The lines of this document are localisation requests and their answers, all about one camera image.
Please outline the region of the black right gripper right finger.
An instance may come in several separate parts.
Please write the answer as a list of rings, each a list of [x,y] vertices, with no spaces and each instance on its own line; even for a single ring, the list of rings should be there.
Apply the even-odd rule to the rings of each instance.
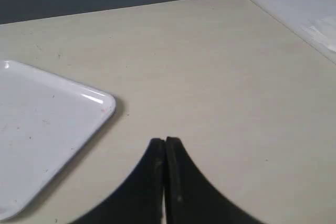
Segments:
[[[201,173],[177,137],[167,137],[167,223],[261,223],[223,196]]]

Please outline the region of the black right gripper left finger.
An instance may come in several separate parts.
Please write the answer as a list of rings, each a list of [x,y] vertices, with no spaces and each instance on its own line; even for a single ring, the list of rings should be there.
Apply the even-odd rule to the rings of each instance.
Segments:
[[[73,223],[161,223],[165,143],[153,138],[125,181]]]

